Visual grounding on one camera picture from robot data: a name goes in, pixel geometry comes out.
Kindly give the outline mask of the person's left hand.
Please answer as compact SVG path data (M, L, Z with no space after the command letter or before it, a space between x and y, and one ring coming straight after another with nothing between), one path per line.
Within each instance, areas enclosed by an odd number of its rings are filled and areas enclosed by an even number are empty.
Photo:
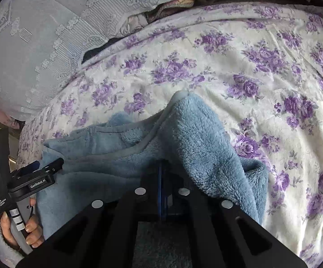
M11 221L6 212L2 213L0 228L5 242L13 249L18 250L19 245L11 233ZM39 219L35 214L32 214L30 219L27 221L25 230L28 233L26 243L32 248L37 248L44 242L42 227L40 226Z

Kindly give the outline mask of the grey sleeve forearm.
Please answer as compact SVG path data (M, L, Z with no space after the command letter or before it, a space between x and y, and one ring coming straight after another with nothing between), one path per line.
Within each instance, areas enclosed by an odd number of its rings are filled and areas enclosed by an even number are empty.
M19 250L20 246L15 241L10 228L4 232L0 225L0 261L7 267L16 267L24 258Z

